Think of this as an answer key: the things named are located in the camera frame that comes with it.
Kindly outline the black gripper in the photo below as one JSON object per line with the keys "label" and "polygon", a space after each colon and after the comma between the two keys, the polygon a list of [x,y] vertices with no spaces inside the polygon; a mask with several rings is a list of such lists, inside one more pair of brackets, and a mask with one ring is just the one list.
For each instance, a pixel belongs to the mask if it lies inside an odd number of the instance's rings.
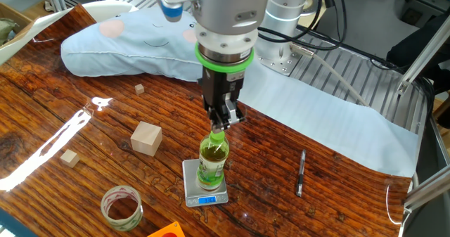
{"label": "black gripper", "polygon": [[243,88],[245,71],[235,73],[202,69],[202,97],[204,109],[211,120],[214,134],[227,130],[230,125],[245,121],[245,114],[238,107],[238,97]]}

